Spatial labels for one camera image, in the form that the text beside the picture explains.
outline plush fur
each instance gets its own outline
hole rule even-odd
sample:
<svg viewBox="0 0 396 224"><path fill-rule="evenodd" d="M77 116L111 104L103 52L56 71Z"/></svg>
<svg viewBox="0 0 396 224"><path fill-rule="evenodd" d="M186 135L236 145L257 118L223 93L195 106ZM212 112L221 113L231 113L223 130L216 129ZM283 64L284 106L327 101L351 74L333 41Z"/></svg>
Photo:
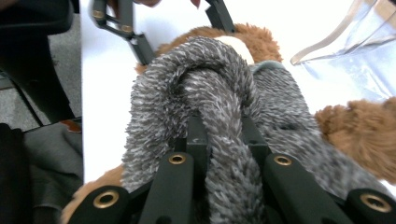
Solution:
<svg viewBox="0 0 396 224"><path fill-rule="evenodd" d="M160 56L169 50L186 43L189 37L198 35L211 38L216 38L223 35L234 36L246 44L254 63L259 63L266 60L282 62L282 56L279 53L279 46L272 38L272 34L268 29L260 28L255 25L240 23L235 25L235 33L233 34L207 26L192 29L188 33L177 37L171 43L160 45L155 54ZM137 74L142 74L146 70L146 66L138 64L135 70Z"/></svg>
<svg viewBox="0 0 396 224"><path fill-rule="evenodd" d="M249 24L236 24L235 33L227 34L222 30L214 29L211 27L198 27L190 30L188 33L179 36L170 44L162 44L155 52L157 56L160 56L171 49L187 42L189 37L193 36L205 36L216 38L220 36L234 36L242 40L247 49L249 50L254 63L272 60L282 61L282 57L279 53L279 46L272 38L272 34L266 28L260 28ZM146 70L146 66L138 64L135 68L138 74L142 74ZM73 197L73 200L66 206L62 213L62 223L67 223L73 213L76 211L78 206L82 203L84 198L90 194L93 190L99 189L106 185L119 186L121 187L121 174L123 173L122 166L118 166L113 170L106 172L96 181L92 181L83 185Z"/></svg>
<svg viewBox="0 0 396 224"><path fill-rule="evenodd" d="M383 104L327 106L315 118L324 139L377 178L396 184L396 97Z"/></svg>
<svg viewBox="0 0 396 224"><path fill-rule="evenodd" d="M216 37L215 39L233 47L233 49L239 53L239 55L247 62L248 65L254 64L253 57L251 56L247 45L242 40L230 35L222 35Z"/></svg>

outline chair leg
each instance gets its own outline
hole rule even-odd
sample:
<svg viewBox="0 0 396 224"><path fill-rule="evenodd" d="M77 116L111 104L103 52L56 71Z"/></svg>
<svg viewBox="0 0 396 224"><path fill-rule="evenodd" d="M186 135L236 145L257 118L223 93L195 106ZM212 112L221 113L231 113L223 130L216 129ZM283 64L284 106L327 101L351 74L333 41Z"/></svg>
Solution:
<svg viewBox="0 0 396 224"><path fill-rule="evenodd" d="M0 45L0 68L26 91L51 123L75 117L57 77L45 35Z"/></svg>

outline brass grommet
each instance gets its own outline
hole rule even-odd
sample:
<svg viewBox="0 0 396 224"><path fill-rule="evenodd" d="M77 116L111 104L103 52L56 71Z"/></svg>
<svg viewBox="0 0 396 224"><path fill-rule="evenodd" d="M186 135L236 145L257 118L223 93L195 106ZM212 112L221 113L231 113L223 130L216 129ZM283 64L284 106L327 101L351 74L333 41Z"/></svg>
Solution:
<svg viewBox="0 0 396 224"><path fill-rule="evenodd" d="M279 165L291 165L291 159L285 157L285 156L276 156L274 157L274 161L279 164Z"/></svg>
<svg viewBox="0 0 396 224"><path fill-rule="evenodd" d="M179 165L185 161L186 161L186 157L181 154L176 154L176 155L169 157L169 162L174 165Z"/></svg>
<svg viewBox="0 0 396 224"><path fill-rule="evenodd" d="M109 196L111 197L110 200L106 200L103 202L103 199ZM115 190L108 190L105 191L98 196L96 196L95 200L93 200L93 206L97 208L108 208L112 206L114 203L116 203L119 200L120 195L115 191Z"/></svg>
<svg viewBox="0 0 396 224"><path fill-rule="evenodd" d="M131 33L132 32L132 27L131 26L127 26L127 25L122 25L121 26L121 30L125 33Z"/></svg>
<svg viewBox="0 0 396 224"><path fill-rule="evenodd" d="M98 18L98 19L102 19L102 18L105 16L105 14L104 14L103 12L97 11L97 10L94 10L94 11L92 12L92 15L93 15L95 18Z"/></svg>
<svg viewBox="0 0 396 224"><path fill-rule="evenodd" d="M392 207L390 206L389 203L387 203L382 198L375 196L373 194L369 194L369 193L362 194L361 201L364 204L366 204L368 207L370 207L371 209L377 212L388 213L392 210Z"/></svg>

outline fluffy gray cover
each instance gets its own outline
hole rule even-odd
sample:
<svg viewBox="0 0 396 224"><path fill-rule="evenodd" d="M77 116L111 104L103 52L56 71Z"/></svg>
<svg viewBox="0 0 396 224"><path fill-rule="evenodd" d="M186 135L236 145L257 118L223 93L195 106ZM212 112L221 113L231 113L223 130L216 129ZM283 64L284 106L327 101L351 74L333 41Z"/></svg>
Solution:
<svg viewBox="0 0 396 224"><path fill-rule="evenodd" d="M205 38L155 59L137 77L123 156L122 184L133 191L150 181L168 141L187 135L187 118L201 112L212 157L205 186L211 223L262 223L261 174L241 141L241 114L252 117L273 152L298 159L327 191L387 190L320 137L296 82L282 68L249 67L229 46Z"/></svg>

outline clear plastic bag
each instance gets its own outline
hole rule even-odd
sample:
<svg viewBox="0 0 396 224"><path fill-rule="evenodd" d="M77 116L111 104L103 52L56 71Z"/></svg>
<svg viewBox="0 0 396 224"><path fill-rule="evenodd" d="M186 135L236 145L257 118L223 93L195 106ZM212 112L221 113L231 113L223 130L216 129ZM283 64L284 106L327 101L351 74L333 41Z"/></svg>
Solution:
<svg viewBox="0 0 396 224"><path fill-rule="evenodd" d="M381 102L396 95L396 6L355 0L330 35L290 62L348 100Z"/></svg>

